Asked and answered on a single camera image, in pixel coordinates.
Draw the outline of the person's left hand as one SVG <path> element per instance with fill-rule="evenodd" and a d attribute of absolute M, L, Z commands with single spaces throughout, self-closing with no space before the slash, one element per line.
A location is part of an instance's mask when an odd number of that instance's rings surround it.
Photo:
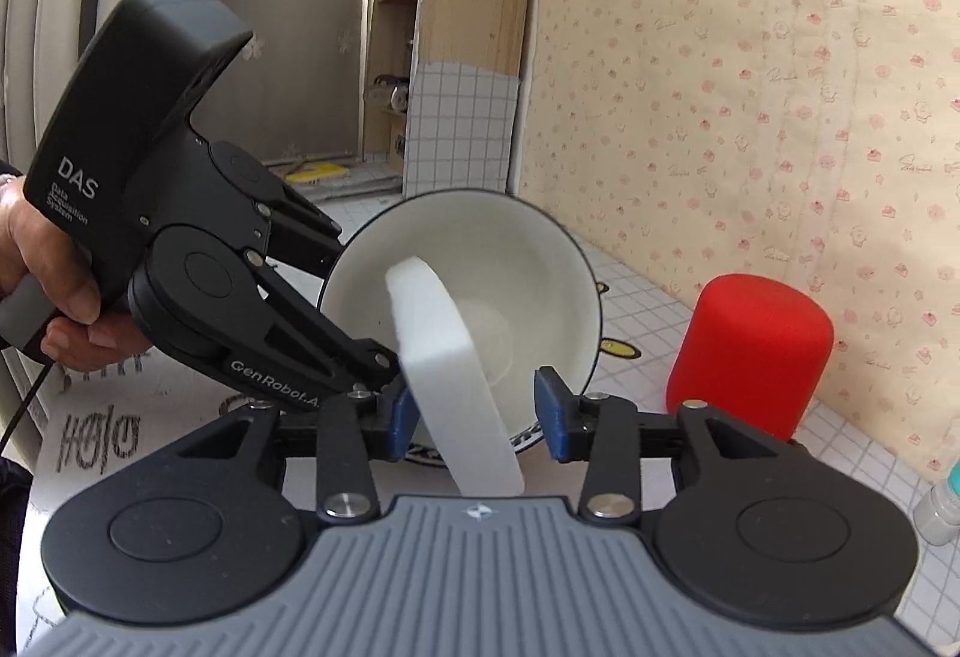
<path fill-rule="evenodd" d="M 32 207 L 23 186 L 23 178 L 2 176 L 2 295 L 32 275 L 59 309 L 41 340 L 44 355 L 89 373 L 148 352 L 153 343 L 132 317 L 101 309 L 98 285 L 82 253 Z"/>

